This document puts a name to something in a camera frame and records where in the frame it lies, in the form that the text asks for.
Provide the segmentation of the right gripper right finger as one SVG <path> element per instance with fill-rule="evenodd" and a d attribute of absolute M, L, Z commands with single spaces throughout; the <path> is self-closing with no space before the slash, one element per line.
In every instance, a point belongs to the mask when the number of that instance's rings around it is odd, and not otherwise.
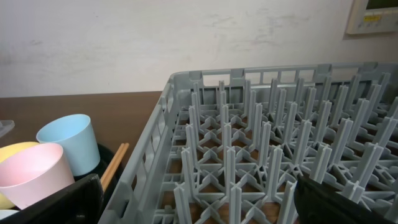
<path fill-rule="evenodd" d="M 393 224 L 302 175 L 297 179 L 294 204 L 300 224 Z"/>

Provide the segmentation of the pink cup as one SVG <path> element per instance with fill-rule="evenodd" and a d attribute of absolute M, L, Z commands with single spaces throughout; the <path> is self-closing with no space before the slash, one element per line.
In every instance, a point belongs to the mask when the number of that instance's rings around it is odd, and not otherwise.
<path fill-rule="evenodd" d="M 1 193 L 23 210 L 73 184 L 63 147 L 44 143 L 1 162 Z"/>

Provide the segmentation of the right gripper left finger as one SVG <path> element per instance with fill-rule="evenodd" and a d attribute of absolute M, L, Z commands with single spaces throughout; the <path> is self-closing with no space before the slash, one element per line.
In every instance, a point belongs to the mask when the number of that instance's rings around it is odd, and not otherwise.
<path fill-rule="evenodd" d="M 90 174 L 47 198 L 1 220 L 1 224 L 97 223 L 104 192 Z"/>

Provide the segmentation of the light blue cup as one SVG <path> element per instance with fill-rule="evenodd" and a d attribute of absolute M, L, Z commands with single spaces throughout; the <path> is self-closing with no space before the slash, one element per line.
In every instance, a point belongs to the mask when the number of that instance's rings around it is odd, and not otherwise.
<path fill-rule="evenodd" d="M 85 175 L 100 163 L 100 153 L 91 123 L 86 114 L 71 114 L 58 118 L 36 134 L 40 143 L 57 143 L 63 147 L 72 174 Z"/>

